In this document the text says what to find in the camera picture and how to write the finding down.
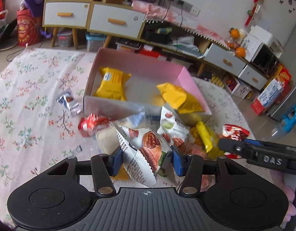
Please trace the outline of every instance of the wall outlet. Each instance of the wall outlet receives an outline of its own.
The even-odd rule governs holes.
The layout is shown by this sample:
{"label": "wall outlet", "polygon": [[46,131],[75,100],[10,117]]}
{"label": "wall outlet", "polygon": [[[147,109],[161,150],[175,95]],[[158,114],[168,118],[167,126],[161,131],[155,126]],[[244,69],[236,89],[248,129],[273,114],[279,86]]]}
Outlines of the wall outlet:
{"label": "wall outlet", "polygon": [[196,6],[192,6],[192,8],[190,9],[190,12],[189,13],[192,16],[197,17],[199,15],[199,12],[200,12],[200,9],[199,8],[197,8]]}
{"label": "wall outlet", "polygon": [[[174,1],[171,2],[170,5],[172,5],[172,6],[176,7],[176,8],[181,9],[182,8],[181,7],[181,4],[178,4],[179,1],[183,1],[183,0],[174,0]],[[189,4],[189,3],[185,2],[185,1],[183,1],[183,5],[182,6],[183,6],[183,11],[185,11],[187,13],[190,13],[190,11],[191,11],[191,9],[193,7],[193,5],[191,5],[191,4]]]}

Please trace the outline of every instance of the microwave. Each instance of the microwave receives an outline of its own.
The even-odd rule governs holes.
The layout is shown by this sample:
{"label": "microwave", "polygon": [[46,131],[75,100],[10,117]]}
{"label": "microwave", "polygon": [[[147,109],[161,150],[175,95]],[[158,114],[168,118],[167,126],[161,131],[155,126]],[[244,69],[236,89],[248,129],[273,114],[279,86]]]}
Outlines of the microwave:
{"label": "microwave", "polygon": [[262,72],[272,75],[280,63],[273,51],[255,36],[248,34],[241,46],[246,50],[245,59]]}

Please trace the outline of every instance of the power cord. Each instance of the power cord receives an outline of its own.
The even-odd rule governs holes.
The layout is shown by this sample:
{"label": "power cord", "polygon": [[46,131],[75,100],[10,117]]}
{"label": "power cord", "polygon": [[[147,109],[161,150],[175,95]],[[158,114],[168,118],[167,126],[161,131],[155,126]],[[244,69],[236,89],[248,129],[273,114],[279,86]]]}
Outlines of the power cord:
{"label": "power cord", "polygon": [[165,14],[164,18],[161,20],[161,22],[163,22],[163,21],[164,21],[164,19],[166,18],[166,16],[167,16],[167,13],[168,13],[168,11],[169,11],[169,8],[170,8],[170,5],[171,5],[171,2],[172,2],[172,0],[170,0],[170,2],[169,2],[169,6],[168,6],[168,9],[167,9],[167,11],[166,11],[166,14]]}
{"label": "power cord", "polygon": [[7,55],[7,57],[6,57],[6,61],[7,61],[7,62],[12,62],[12,61],[14,60],[14,58],[13,58],[12,60],[9,60],[9,59],[8,59],[8,58],[9,58],[9,56],[11,56],[11,55],[14,55],[14,54],[16,54],[16,53],[18,53],[18,52],[20,52],[20,51],[23,51],[24,49],[26,49],[26,47],[25,47],[25,48],[22,48],[22,49],[19,49],[19,50],[17,50],[17,51],[15,51],[15,52],[13,52],[13,53],[11,53],[11,54]]}
{"label": "power cord", "polygon": [[[182,26],[182,23],[183,23],[183,14],[182,14],[182,12],[183,12],[183,4],[184,4],[184,1],[179,0],[177,2],[177,4],[181,4],[181,16],[182,16],[182,20],[181,20],[181,24],[180,24],[180,27],[181,27]],[[178,52],[178,37],[177,37],[177,45],[176,45],[176,47],[177,47],[177,49],[176,49],[175,53],[173,54],[173,56]]]}

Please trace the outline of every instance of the black circular pad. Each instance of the black circular pad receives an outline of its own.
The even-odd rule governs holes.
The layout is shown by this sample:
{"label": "black circular pad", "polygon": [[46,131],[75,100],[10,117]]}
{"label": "black circular pad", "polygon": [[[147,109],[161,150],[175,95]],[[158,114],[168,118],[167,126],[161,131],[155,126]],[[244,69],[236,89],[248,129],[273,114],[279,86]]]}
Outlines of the black circular pad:
{"label": "black circular pad", "polygon": [[52,208],[61,204],[65,199],[65,194],[56,188],[43,188],[31,194],[29,201],[38,208]]}
{"label": "black circular pad", "polygon": [[258,189],[242,187],[232,191],[230,199],[240,207],[257,208],[265,203],[266,196]]}
{"label": "black circular pad", "polygon": [[12,220],[28,230],[69,226],[91,205],[91,195],[84,186],[60,175],[36,176],[13,191],[7,202]]}
{"label": "black circular pad", "polygon": [[265,230],[280,225],[286,195],[256,175],[224,175],[204,194],[204,206],[216,221],[237,230]]}

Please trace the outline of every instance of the refrigerator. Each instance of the refrigerator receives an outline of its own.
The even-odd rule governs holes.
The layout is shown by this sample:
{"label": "refrigerator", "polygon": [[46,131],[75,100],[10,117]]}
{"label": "refrigerator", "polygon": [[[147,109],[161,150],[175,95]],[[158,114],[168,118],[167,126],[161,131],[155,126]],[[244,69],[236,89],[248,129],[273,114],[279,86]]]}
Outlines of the refrigerator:
{"label": "refrigerator", "polygon": [[275,120],[281,121],[285,114],[288,114],[289,110],[294,104],[296,104],[296,26],[293,30],[291,37],[289,38],[285,48],[285,52],[281,55],[280,61],[289,70],[292,75],[294,85],[290,93],[279,104],[273,105],[268,110],[268,114]]}

